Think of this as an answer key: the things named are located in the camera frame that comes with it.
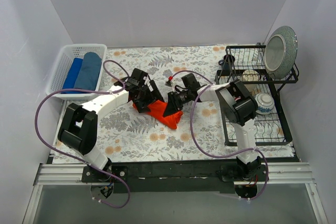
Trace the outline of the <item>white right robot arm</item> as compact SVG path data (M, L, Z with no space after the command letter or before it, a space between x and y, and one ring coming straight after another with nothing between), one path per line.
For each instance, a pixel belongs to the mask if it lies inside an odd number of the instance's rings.
M254 178L261 166L263 154L256 147L253 126L258 104L240 80L225 84L202 86L195 78L195 72L189 71L182 77L183 89L174 89L169 92L167 106L163 116L167 117L180 112L183 105L193 102L190 114L190 130L196 147L206 156L212 158L236 158L235 172L242 180ZM237 151L228 155L212 155L205 152L197 143L193 131L193 114L198 102L218 101L224 117L229 120L235 129Z

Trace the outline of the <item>orange t shirt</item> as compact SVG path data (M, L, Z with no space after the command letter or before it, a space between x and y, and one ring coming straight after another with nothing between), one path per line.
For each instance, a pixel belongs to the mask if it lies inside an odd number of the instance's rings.
M167 107L167 103L161 100L155 100L154 102L149 104L142 103L140 101L133 101L133 107L139 113L150 115L151 117L157 119L159 122L173 130L177 129L177 124L179 123L183 115L182 111L177 111L172 115L163 116L163 113Z

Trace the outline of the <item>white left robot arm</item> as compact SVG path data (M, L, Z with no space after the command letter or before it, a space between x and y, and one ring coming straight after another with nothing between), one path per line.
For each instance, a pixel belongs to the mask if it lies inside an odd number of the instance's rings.
M96 146L99 121L117 107L133 102L139 113L150 112L149 105L164 99L149 74L135 68L129 77L115 83L109 94L67 106L58 140L94 166L93 175L100 182L111 178L111 161Z

